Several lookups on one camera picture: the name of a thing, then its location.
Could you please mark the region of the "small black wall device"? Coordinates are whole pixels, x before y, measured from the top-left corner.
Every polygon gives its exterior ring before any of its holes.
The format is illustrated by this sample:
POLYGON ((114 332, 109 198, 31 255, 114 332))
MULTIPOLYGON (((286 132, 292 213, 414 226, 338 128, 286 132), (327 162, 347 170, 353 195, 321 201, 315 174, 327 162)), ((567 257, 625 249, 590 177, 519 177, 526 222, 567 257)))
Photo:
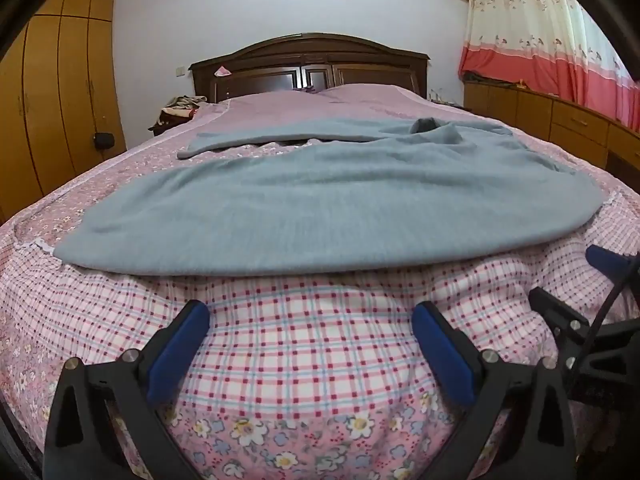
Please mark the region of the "small black wall device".
POLYGON ((114 148, 114 134, 109 132, 96 132, 93 136, 93 145, 99 152, 104 152, 114 148))

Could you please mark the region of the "grey pants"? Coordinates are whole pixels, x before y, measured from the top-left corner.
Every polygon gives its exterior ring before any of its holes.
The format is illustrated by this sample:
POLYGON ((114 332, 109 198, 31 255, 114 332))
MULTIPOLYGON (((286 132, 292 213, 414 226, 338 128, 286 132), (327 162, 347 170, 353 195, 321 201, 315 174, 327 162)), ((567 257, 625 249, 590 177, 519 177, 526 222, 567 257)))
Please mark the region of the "grey pants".
POLYGON ((490 122, 322 120, 241 132, 311 138, 282 155, 137 178, 89 208, 63 262, 137 276, 425 266, 557 240, 604 202, 582 171, 490 122))

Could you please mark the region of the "yellow wooden wardrobe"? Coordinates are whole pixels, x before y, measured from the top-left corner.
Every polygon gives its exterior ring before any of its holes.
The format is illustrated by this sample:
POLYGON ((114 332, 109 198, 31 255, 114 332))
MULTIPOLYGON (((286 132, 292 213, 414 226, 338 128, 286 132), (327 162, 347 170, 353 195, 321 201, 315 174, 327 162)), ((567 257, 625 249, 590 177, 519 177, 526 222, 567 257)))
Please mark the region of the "yellow wooden wardrobe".
POLYGON ((122 154, 114 0, 47 0, 1 61, 1 218, 122 154), (115 146, 99 152, 96 132, 115 146))

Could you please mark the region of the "dark wooden headboard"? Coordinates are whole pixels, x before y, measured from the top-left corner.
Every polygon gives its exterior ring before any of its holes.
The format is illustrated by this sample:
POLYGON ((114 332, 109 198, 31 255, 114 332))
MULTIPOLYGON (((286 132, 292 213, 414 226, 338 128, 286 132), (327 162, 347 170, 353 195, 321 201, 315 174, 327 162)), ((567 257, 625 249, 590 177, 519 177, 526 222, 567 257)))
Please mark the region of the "dark wooden headboard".
POLYGON ((211 103, 273 91, 320 92, 343 84, 391 84, 427 96, 426 54, 308 32, 268 39, 190 66, 194 90, 211 103))

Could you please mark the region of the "wooden drawer cabinet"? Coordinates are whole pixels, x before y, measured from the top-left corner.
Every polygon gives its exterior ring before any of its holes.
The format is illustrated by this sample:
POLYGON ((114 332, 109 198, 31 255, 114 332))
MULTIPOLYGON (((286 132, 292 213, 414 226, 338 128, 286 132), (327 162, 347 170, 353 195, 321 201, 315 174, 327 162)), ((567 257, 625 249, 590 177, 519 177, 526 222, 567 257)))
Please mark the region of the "wooden drawer cabinet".
POLYGON ((464 107, 553 143, 639 188, 639 135, 615 120, 513 84, 467 81, 464 107))

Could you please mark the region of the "floral red bottomed curtain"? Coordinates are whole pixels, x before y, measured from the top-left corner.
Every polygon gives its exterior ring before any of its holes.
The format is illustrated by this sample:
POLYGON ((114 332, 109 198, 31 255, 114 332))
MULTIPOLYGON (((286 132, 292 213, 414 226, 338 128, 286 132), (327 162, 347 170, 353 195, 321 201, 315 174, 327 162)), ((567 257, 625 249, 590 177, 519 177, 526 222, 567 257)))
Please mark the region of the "floral red bottomed curtain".
POLYGON ((577 0, 469 0, 459 74, 524 84, 639 129, 639 85, 577 0))

